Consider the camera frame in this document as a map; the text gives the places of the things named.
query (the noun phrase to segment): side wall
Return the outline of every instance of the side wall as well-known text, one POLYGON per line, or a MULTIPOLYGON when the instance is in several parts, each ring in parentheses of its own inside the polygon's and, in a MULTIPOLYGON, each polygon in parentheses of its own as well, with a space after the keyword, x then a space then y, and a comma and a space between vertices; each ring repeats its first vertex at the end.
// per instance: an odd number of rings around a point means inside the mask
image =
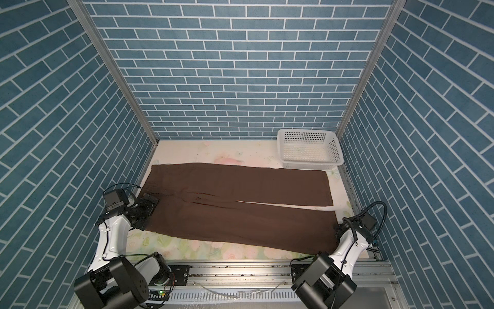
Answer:
POLYGON ((494 308, 493 28, 491 1, 408 0, 341 140, 412 308, 494 308))
POLYGON ((160 139, 335 131, 392 0, 84 0, 160 139))
POLYGON ((151 144, 65 0, 0 7, 0 308, 57 308, 151 144))

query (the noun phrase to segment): brick wallpaper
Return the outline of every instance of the brick wallpaper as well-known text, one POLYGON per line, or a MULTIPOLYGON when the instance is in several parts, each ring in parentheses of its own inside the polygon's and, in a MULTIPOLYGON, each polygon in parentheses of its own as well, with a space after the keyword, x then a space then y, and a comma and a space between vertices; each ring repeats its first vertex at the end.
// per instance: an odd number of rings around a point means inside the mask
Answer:
POLYGON ((160 139, 335 130, 391 0, 87 0, 160 139))
POLYGON ((151 145, 65 0, 0 1, 0 308, 58 308, 151 145))
POLYGON ((411 308, 494 308, 493 60, 494 2, 408 0, 341 140, 411 308))

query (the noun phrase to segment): table surface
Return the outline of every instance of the table surface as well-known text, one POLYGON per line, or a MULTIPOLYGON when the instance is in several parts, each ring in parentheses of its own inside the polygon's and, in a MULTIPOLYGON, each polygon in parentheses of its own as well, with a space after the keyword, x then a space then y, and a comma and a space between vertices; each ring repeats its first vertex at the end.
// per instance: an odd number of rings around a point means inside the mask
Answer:
MULTIPOLYGON (((282 168, 277 142, 273 140, 171 140, 160 141, 151 159, 155 164, 216 163, 263 168, 282 168)), ((151 172, 148 166, 142 184, 151 172)), ((338 168, 327 171, 334 206, 309 207, 316 211, 335 211, 338 221, 353 215, 338 168)), ((148 231, 130 231, 127 254, 149 254, 157 251, 166 260, 241 260, 293 259, 304 254, 243 244, 188 240, 148 231)))

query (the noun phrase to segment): laundry basket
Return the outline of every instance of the laundry basket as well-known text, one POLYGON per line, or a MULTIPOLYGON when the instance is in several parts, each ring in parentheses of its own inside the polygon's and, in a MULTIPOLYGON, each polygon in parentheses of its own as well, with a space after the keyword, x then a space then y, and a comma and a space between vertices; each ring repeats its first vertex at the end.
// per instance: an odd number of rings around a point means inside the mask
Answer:
POLYGON ((286 169, 330 170, 343 164, 343 153, 331 131, 281 129, 278 154, 286 169))

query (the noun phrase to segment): brown fabric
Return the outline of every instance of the brown fabric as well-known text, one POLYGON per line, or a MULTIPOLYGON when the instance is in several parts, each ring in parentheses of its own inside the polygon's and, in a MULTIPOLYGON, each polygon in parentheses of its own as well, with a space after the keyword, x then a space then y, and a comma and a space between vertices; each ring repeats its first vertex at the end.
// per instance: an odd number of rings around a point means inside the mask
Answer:
POLYGON ((326 172, 253 168, 208 163, 153 165, 144 187, 205 193, 225 200, 332 206, 326 172))
POLYGON ((153 165, 141 194, 155 193, 160 202, 146 230, 306 254, 332 252, 336 249, 334 212, 238 202, 332 205, 326 173, 322 172, 323 181, 319 171, 306 172, 314 171, 202 163, 153 165))

